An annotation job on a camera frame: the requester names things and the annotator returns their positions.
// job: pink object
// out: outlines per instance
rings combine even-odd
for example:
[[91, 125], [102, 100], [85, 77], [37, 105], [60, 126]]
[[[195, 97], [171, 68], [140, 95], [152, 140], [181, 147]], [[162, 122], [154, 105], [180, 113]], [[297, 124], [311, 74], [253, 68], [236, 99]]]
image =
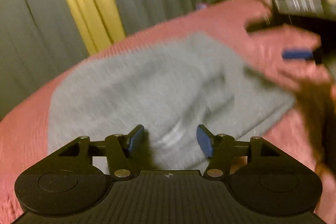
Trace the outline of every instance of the pink object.
[[[147, 47], [196, 31], [206, 32], [233, 48], [270, 80], [298, 95], [297, 106], [266, 133], [265, 138], [319, 174], [323, 194], [316, 213], [332, 224], [336, 222], [336, 180], [323, 164], [322, 126], [325, 105], [330, 102], [331, 91], [336, 98], [336, 87], [331, 88], [330, 77], [323, 66], [282, 60], [283, 48], [316, 47], [319, 43], [316, 35], [290, 26], [247, 35], [246, 22], [262, 18], [265, 12], [258, 0], [224, 2], [138, 32], [88, 60]], [[22, 171], [47, 155], [50, 99], [71, 70], [43, 86], [0, 123], [1, 224], [9, 224], [22, 214], [14, 194], [15, 180]]]

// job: red bedsheet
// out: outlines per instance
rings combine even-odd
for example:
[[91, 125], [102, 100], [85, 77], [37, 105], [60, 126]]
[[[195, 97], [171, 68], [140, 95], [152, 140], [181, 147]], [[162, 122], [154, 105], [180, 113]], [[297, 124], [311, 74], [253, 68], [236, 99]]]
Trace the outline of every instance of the red bedsheet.
[[[245, 23], [265, 13], [257, 0], [224, 2], [139, 32], [90, 58], [113, 56], [195, 31], [206, 32], [233, 48], [270, 80], [297, 94], [297, 106], [265, 138], [319, 174], [323, 194], [316, 213], [327, 223], [336, 223], [336, 180], [323, 164], [322, 146], [324, 116], [332, 102], [330, 77], [323, 66], [285, 63], [281, 58], [283, 48], [313, 48], [318, 37], [290, 26], [248, 36]], [[47, 155], [50, 99], [68, 73], [43, 86], [0, 123], [0, 224], [9, 224], [22, 214], [14, 183], [23, 170]]]

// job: metal screw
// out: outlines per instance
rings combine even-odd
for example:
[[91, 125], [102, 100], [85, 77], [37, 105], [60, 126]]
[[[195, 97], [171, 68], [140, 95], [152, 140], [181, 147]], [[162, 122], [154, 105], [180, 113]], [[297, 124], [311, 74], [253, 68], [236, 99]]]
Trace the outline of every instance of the metal screw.
[[129, 170], [126, 169], [119, 169], [116, 172], [114, 172], [114, 175], [118, 178], [126, 178], [131, 174]]
[[207, 174], [213, 178], [219, 178], [223, 175], [223, 171], [219, 169], [210, 169], [207, 171]]

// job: folded gray fabric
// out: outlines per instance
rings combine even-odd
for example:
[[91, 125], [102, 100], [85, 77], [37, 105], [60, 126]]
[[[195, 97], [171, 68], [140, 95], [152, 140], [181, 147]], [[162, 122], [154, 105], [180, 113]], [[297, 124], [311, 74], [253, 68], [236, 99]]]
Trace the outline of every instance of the folded gray fabric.
[[[263, 135], [293, 103], [292, 95], [233, 50], [196, 33], [77, 67], [52, 96], [48, 152], [80, 135], [104, 140], [142, 124], [152, 164], [147, 168], [204, 171], [199, 124], [248, 141]], [[141, 155], [137, 162], [146, 165]], [[105, 160], [94, 163], [108, 171]]]

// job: bed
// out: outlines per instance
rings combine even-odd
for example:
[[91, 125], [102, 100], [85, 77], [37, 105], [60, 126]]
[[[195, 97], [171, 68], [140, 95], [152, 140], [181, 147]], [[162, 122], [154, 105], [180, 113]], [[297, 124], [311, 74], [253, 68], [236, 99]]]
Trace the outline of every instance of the bed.
[[[325, 164], [332, 151], [332, 122], [327, 128], [329, 135], [322, 133], [326, 117], [334, 116], [332, 98], [336, 96], [336, 87], [324, 66], [284, 62], [281, 58], [282, 49], [288, 46], [318, 46], [316, 35], [291, 26], [253, 35], [245, 32], [247, 22], [263, 17], [266, 12], [258, 0], [226, 1], [138, 32], [83, 63], [183, 38], [196, 31], [229, 46], [270, 81], [295, 94], [295, 106], [263, 137], [320, 176], [323, 194], [316, 213], [332, 224], [336, 222], [336, 180], [330, 169], [332, 162], [328, 163], [330, 168]], [[47, 156], [51, 97], [73, 70], [76, 66], [44, 85], [0, 122], [1, 224], [9, 224], [22, 214], [14, 193], [15, 180], [23, 170]]]

